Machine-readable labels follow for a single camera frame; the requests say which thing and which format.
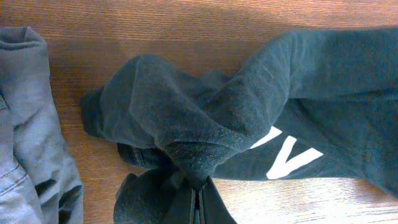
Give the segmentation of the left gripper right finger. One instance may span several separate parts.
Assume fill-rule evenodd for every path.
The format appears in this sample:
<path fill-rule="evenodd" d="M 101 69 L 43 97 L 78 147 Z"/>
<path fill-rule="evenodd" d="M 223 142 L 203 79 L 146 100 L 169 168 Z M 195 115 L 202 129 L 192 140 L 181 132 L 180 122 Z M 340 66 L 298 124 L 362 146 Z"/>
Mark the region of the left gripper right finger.
<path fill-rule="evenodd" d="M 198 203 L 200 224 L 236 224 L 211 177 L 207 177 L 199 191 Z"/>

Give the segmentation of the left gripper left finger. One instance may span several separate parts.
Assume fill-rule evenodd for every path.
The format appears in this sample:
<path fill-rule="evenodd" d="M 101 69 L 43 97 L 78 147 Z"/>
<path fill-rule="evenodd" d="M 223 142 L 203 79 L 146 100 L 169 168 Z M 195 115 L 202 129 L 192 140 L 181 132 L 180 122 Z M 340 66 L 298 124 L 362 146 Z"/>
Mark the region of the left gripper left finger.
<path fill-rule="evenodd" d="M 114 205 L 114 223 L 193 223 L 195 196 L 179 171 L 152 169 L 140 176 L 129 174 Z"/>

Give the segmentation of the dark green t-shirt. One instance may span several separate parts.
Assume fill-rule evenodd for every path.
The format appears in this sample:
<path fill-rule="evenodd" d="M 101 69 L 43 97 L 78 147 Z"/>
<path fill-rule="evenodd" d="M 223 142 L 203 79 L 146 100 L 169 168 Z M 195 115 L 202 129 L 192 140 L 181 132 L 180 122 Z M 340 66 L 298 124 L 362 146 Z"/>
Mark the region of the dark green t-shirt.
<path fill-rule="evenodd" d="M 138 55 L 82 97 L 81 116 L 146 169 L 366 179 L 397 195 L 397 29 L 291 31 L 230 77 Z"/>

